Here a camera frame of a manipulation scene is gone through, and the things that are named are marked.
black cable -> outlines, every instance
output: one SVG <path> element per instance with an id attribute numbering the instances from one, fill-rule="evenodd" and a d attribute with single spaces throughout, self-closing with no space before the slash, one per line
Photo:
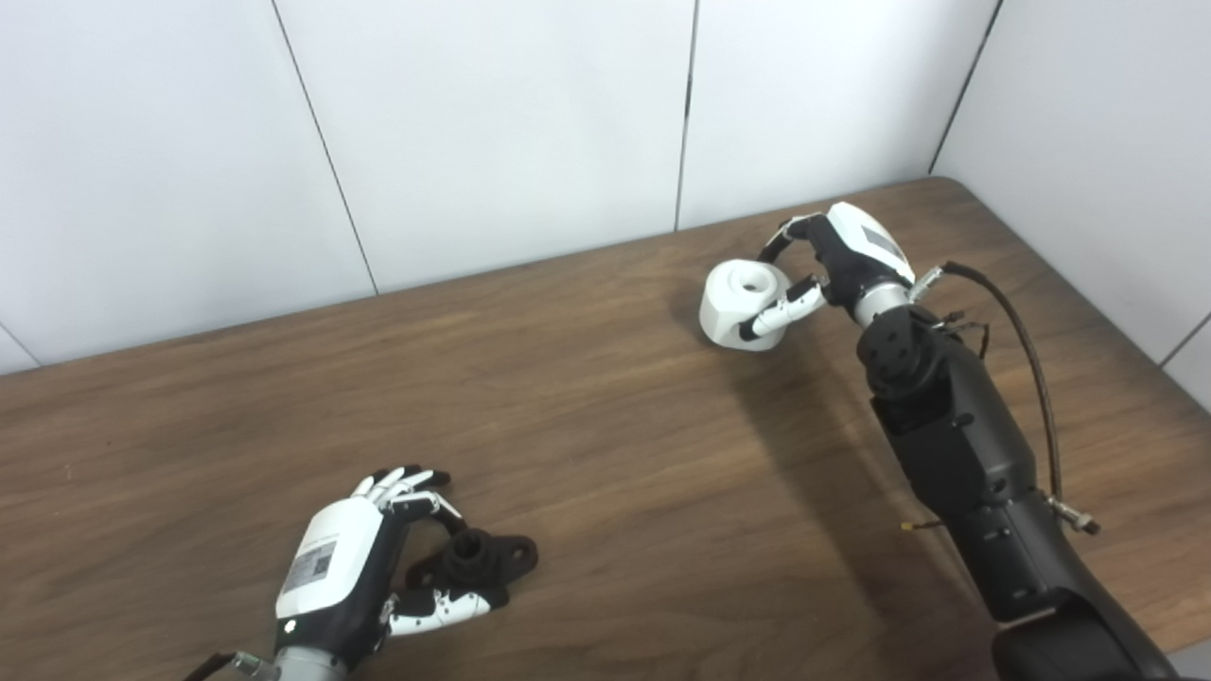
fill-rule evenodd
<path id="1" fill-rule="evenodd" d="M 1039 394 L 1039 408 L 1043 411 L 1043 428 L 1048 436 L 1048 462 L 1051 464 L 1051 496 L 1057 502 L 1062 500 L 1063 486 L 1060 475 L 1060 439 L 1056 436 L 1056 420 L 1055 414 L 1051 412 L 1051 394 L 1048 393 L 1048 383 L 1043 378 L 1043 362 L 1039 361 L 1039 354 L 1034 350 L 1034 343 L 1026 332 L 1022 317 L 1017 315 L 1014 304 L 1001 293 L 1000 288 L 997 288 L 997 285 L 978 270 L 951 261 L 942 265 L 942 271 L 962 276 L 983 286 L 1000 303 L 1000 307 L 1009 316 L 1010 324 L 1014 325 L 1017 339 L 1022 343 L 1022 349 L 1026 350 L 1026 359 L 1031 364 L 1031 373 L 1034 374 L 1034 389 Z"/>
<path id="2" fill-rule="evenodd" d="M 208 679 L 216 671 L 231 664 L 233 659 L 235 659 L 235 653 L 214 653 L 200 664 L 197 669 L 191 671 L 184 681 L 202 681 L 203 679 Z"/>

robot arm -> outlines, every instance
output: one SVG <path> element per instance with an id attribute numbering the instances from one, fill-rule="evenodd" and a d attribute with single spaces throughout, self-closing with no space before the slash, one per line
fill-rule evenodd
<path id="1" fill-rule="evenodd" d="M 794 241 L 809 241 L 825 267 L 827 280 L 813 280 L 820 298 L 863 328 L 857 355 L 871 406 L 913 492 L 948 531 L 993 619 L 1016 623 L 993 641 L 999 676 L 1175 677 L 1063 536 L 1057 520 L 1090 532 L 1096 525 L 1038 490 L 1034 454 L 983 362 L 916 304 L 943 273 L 971 270 L 948 263 L 918 282 L 888 231 L 849 204 L 782 224 L 750 267 L 773 267 Z M 751 342 L 793 321 L 781 311 L 797 299 L 790 293 L 739 322 L 739 338 Z M 713 305 L 708 285 L 704 321 Z"/>

wood grain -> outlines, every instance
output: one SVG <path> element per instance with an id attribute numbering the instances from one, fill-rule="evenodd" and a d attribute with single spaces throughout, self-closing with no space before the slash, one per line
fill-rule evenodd
<path id="1" fill-rule="evenodd" d="M 1006 290 L 1068 497 L 1106 526 L 1079 550 L 1163 647 L 1211 636 L 1211 417 L 962 187 L 851 200 L 919 269 Z M 311 514 L 417 462 L 541 563 L 509 608 L 392 641 L 361 679 L 989 679 L 994 626 L 945 536 L 897 528 L 925 513 L 867 411 L 856 326 L 822 311 L 765 354 L 696 327 L 711 267 L 804 210 L 4 377 L 0 677 L 268 652 Z M 929 302 L 994 322 L 988 364 L 1040 442 L 994 303 L 958 280 Z"/>

hole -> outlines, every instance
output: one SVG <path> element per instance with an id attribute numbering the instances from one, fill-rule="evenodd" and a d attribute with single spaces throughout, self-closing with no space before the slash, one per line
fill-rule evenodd
<path id="1" fill-rule="evenodd" d="M 483 553 L 483 540 L 476 534 L 463 534 L 454 542 L 454 555 L 469 560 Z"/>
<path id="2" fill-rule="evenodd" d="M 733 286 L 737 286 L 750 293 L 768 293 L 774 290 L 774 275 L 764 268 L 736 271 L 731 275 Z"/>

qr code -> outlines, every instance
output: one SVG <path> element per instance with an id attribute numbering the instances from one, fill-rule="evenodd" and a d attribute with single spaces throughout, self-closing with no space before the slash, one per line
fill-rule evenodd
<path id="1" fill-rule="evenodd" d="M 305 586 L 312 582 L 318 582 L 328 576 L 328 566 L 332 565 L 332 554 L 337 550 L 335 542 L 316 546 L 310 551 L 299 554 L 291 563 L 291 571 L 286 574 L 286 584 L 282 593 L 288 594 L 299 586 Z"/>

